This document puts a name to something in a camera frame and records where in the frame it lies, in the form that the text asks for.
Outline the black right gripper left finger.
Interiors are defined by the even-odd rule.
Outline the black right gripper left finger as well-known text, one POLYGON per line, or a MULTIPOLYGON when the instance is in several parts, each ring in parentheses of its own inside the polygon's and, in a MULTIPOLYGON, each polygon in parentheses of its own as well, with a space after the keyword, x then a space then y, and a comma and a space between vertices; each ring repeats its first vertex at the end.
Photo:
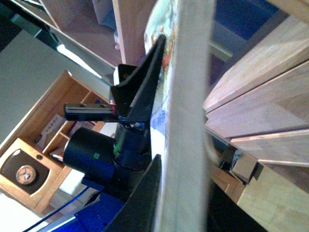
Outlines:
POLYGON ((119 84, 111 87, 110 122, 145 122, 150 119, 166 44, 161 34, 140 66, 117 66, 119 84))

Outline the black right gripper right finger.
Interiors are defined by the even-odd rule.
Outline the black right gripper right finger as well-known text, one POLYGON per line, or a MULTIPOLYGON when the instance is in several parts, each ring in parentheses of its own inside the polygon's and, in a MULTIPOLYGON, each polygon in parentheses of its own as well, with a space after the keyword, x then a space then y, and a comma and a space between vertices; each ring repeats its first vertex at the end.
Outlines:
POLYGON ((152 232, 161 184, 162 161, 157 154, 106 232, 152 232))

